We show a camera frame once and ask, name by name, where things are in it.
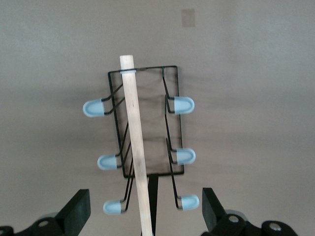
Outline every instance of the black clamp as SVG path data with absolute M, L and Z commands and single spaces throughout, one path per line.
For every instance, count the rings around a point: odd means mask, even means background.
M 55 217 L 34 222 L 27 229 L 14 233 L 11 226 L 0 226 L 1 236 L 78 236 L 91 215 L 90 192 L 79 190 Z
M 227 214 L 212 188 L 202 189 L 202 214 L 209 232 L 201 236 L 298 236 L 283 222 L 265 221 L 258 228 L 237 214 Z

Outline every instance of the wooden stick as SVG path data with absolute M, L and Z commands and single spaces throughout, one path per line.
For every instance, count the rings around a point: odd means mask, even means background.
M 121 69 L 133 69 L 133 56 L 120 56 Z M 143 236 L 152 236 L 150 202 L 147 183 L 146 164 L 139 112 L 139 101 L 135 72 L 122 73 L 126 100 L 129 133 L 132 146 L 133 166 L 139 201 L 140 220 Z

